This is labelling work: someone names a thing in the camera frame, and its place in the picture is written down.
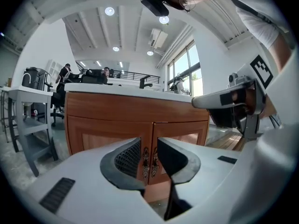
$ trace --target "tree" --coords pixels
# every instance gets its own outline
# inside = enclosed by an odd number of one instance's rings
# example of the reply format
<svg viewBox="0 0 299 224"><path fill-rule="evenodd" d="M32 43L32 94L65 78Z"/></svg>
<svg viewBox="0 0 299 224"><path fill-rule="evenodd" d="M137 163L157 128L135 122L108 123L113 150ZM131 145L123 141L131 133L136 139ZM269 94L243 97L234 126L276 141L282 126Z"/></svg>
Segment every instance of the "tree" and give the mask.
<svg viewBox="0 0 299 224"><path fill-rule="evenodd" d="M192 80L197 80L198 78L197 78L197 75L196 75L196 73L194 73L193 75L192 75Z"/></svg>

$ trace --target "faucet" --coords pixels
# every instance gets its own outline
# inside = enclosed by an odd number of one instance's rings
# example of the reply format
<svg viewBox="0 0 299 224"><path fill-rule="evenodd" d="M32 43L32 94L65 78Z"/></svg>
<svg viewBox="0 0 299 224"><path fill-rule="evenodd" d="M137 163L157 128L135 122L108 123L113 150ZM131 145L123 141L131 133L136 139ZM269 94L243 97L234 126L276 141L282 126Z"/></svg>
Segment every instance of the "faucet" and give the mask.
<svg viewBox="0 0 299 224"><path fill-rule="evenodd" d="M150 84L144 84L144 82L145 82L145 80L146 80L147 78L150 78L150 75L147 75L147 76L145 76L145 77L143 77L143 78L140 79L140 84L139 84L139 88L140 88L140 89L144 89L144 88L147 87L147 86L149 86L149 87L152 87L152 86L153 86L152 83L150 83Z"/></svg>
<svg viewBox="0 0 299 224"><path fill-rule="evenodd" d="M22 76L22 80L24 78L25 75L29 75L29 84L31 84L31 75L29 73L25 73L23 76Z"/></svg>

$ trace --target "cabinet door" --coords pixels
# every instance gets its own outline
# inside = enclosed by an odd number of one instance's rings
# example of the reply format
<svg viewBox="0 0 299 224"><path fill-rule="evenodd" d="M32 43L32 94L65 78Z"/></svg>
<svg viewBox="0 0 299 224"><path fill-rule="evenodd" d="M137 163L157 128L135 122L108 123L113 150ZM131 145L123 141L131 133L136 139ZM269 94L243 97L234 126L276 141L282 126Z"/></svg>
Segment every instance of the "cabinet door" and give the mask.
<svg viewBox="0 0 299 224"><path fill-rule="evenodd" d="M153 123L107 121L68 116L67 126L71 154L140 137L141 159L137 179L144 181L145 185L148 184Z"/></svg>
<svg viewBox="0 0 299 224"><path fill-rule="evenodd" d="M173 138L197 145L205 145L208 121L187 123L155 123L150 160L149 184L169 180L157 155L157 140L160 137Z"/></svg>

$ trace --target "ornate cabinet handle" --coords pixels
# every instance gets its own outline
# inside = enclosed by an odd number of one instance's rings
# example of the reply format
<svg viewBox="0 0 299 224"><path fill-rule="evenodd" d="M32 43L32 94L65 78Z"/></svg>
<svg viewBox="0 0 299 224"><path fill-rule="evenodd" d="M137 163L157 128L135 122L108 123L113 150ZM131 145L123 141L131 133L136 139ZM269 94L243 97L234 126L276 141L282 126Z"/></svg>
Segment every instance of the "ornate cabinet handle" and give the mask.
<svg viewBox="0 0 299 224"><path fill-rule="evenodd" d="M149 166L149 149L147 147L144 148L143 151L143 178L147 178L150 172Z"/></svg>
<svg viewBox="0 0 299 224"><path fill-rule="evenodd" d="M152 165L153 170L151 171L151 176L155 177L157 174L157 171L159 169L158 165L158 152L157 152L157 147L154 150L154 155L153 155L153 165Z"/></svg>

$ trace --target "wooden floor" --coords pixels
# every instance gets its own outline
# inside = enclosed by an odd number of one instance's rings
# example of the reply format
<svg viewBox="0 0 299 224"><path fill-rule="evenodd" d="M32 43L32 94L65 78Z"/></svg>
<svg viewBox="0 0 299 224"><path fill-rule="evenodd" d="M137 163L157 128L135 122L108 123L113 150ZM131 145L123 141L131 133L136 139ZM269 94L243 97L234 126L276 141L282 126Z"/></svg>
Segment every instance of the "wooden floor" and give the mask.
<svg viewBox="0 0 299 224"><path fill-rule="evenodd" d="M227 150L241 151L245 144L245 139L237 133L230 132L221 139L207 145L207 147L214 147Z"/></svg>

